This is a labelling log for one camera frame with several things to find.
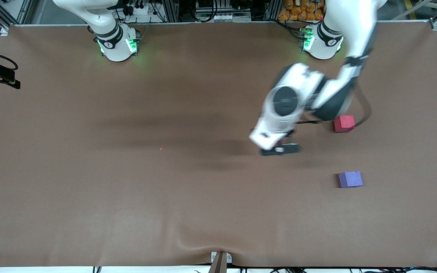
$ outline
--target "brown table surface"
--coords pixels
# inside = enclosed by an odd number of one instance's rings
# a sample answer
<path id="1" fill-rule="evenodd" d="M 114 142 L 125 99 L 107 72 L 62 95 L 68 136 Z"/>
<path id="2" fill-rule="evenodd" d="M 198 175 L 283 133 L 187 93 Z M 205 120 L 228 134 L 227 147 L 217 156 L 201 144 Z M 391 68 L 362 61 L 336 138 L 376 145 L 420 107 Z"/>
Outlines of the brown table surface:
<path id="1" fill-rule="evenodd" d="M 0 266 L 437 266 L 437 31 L 382 23 L 348 134 L 300 154 L 248 134 L 279 70 L 335 76 L 275 24 L 150 26 L 112 63 L 85 27 L 12 27 L 0 54 Z M 349 113 L 362 110 L 354 101 Z M 338 188 L 361 171 L 364 186 Z"/>

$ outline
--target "gray floor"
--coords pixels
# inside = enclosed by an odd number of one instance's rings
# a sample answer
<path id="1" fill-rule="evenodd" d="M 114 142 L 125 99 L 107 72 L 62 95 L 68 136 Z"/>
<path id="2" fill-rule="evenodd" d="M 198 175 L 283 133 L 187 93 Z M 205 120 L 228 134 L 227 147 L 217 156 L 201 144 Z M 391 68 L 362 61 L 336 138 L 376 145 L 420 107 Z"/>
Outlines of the gray floor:
<path id="1" fill-rule="evenodd" d="M 84 24 L 84 22 L 64 9 L 57 7 L 52 0 L 41 0 L 35 9 L 35 14 L 31 18 L 32 24 Z M 390 20 L 406 10 L 404 0 L 388 0 L 387 3 L 378 11 L 379 20 Z M 436 10 L 430 8 L 420 8 L 416 11 L 417 19 L 428 19 L 436 14 Z"/>

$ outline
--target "white robotic arm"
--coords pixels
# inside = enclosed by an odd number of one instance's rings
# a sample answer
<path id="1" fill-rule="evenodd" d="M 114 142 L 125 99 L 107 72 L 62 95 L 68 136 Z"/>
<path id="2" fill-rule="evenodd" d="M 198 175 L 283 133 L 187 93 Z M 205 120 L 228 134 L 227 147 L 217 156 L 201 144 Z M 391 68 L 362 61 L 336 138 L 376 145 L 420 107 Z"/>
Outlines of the white robotic arm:
<path id="1" fill-rule="evenodd" d="M 284 69 L 267 95 L 259 121 L 249 136 L 262 151 L 286 152 L 275 146 L 293 132 L 303 111 L 330 121 L 347 110 L 352 100 L 350 91 L 371 51 L 376 11 L 386 1 L 326 1 L 327 12 L 321 27 L 343 33 L 348 47 L 346 62 L 336 79 L 328 79 L 301 63 Z"/>
<path id="2" fill-rule="evenodd" d="M 76 14 L 97 37 L 101 52 L 109 60 L 121 62 L 137 53 L 139 33 L 126 24 L 117 23 L 107 7 L 118 0 L 53 0 L 60 8 Z"/>

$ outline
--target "white device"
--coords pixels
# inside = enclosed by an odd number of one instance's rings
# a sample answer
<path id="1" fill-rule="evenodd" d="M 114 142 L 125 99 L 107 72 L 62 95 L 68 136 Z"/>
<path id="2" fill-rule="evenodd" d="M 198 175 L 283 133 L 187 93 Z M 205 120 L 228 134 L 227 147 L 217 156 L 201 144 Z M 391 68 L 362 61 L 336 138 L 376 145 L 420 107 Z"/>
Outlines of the white device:
<path id="1" fill-rule="evenodd" d="M 374 40 L 377 9 L 386 0 L 328 0 L 324 21 L 343 33 L 348 51 L 336 79 L 329 79 L 305 64 L 285 68 L 267 95 L 257 124 L 249 138 L 262 151 L 287 153 L 278 142 L 289 136 L 304 111 L 322 121 L 345 113 L 352 101 L 351 90 Z"/>
<path id="2" fill-rule="evenodd" d="M 375 10 L 382 7 L 385 2 L 387 0 L 373 1 Z M 326 5 L 326 14 L 328 14 L 328 4 Z M 362 16 L 362 14 L 352 14 L 349 10 L 342 10 L 341 12 L 345 12 L 344 16 Z M 306 29 L 307 33 L 305 34 L 305 40 L 302 41 L 302 49 L 312 57 L 326 60 L 333 57 L 340 50 L 343 34 L 335 20 L 335 16 L 325 15 L 321 23 L 311 24 Z"/>
<path id="3" fill-rule="evenodd" d="M 122 62 L 137 53 L 139 32 L 126 24 L 117 23 L 107 7 L 118 0 L 53 0 L 60 8 L 77 15 L 97 37 L 101 52 L 113 62 Z"/>

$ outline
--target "yellow floor stripe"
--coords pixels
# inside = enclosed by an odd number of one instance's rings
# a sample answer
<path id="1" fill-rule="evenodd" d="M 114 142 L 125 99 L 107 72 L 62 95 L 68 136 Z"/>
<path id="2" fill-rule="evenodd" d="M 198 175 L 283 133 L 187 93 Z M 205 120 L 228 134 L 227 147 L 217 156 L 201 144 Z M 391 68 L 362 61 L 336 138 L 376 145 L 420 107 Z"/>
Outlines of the yellow floor stripe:
<path id="1" fill-rule="evenodd" d="M 406 4 L 407 10 L 412 9 L 411 0 L 404 0 L 404 3 Z M 414 12 L 409 14 L 409 18 L 411 18 L 411 20 L 416 20 Z"/>

